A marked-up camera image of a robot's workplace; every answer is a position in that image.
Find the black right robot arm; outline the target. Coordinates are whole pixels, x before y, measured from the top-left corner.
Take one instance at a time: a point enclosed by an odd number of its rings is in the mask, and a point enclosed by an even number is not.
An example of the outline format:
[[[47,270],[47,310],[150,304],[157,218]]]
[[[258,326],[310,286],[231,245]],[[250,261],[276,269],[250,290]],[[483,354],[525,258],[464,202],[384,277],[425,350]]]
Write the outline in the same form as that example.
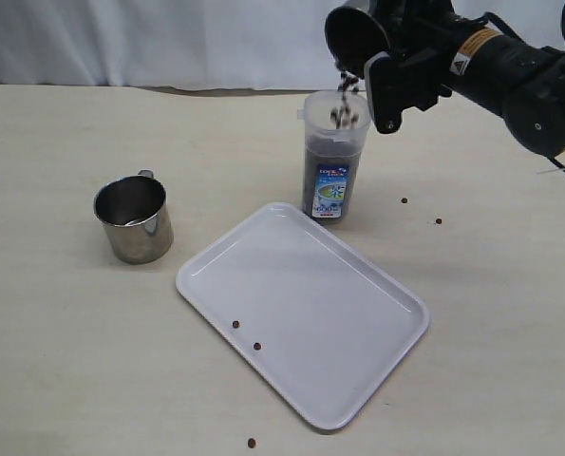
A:
[[[388,48],[364,66],[379,132],[396,132],[410,107],[459,93],[526,149],[548,159],[565,151],[565,49],[530,46],[497,15],[467,19],[449,1],[398,1],[383,25]],[[560,27],[565,41],[565,3]]]

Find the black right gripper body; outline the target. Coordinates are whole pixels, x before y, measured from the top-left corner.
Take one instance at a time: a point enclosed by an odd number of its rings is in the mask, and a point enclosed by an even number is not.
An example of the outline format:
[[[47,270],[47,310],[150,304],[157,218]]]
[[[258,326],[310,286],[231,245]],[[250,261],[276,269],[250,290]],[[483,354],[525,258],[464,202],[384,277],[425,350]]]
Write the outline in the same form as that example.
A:
[[[450,1],[385,1],[380,7],[389,52],[398,66],[386,83],[401,111],[421,111],[448,98],[446,86],[455,11]]]

